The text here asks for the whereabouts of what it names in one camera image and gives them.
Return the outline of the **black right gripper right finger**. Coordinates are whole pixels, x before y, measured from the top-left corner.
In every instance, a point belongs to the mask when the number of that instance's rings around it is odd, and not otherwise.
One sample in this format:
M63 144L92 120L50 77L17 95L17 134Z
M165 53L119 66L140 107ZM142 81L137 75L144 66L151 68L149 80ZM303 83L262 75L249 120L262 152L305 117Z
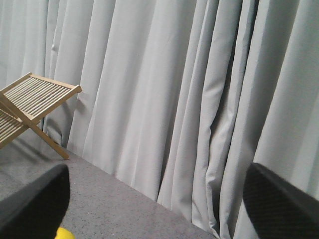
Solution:
M319 202L259 163L247 170L243 200L261 239L317 239Z

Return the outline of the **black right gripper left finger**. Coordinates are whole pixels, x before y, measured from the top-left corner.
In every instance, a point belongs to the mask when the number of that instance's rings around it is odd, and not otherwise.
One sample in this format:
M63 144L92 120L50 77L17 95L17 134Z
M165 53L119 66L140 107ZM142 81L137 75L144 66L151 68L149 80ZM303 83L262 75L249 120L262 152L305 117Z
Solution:
M0 202L2 239L53 239L69 205L69 170L59 164Z

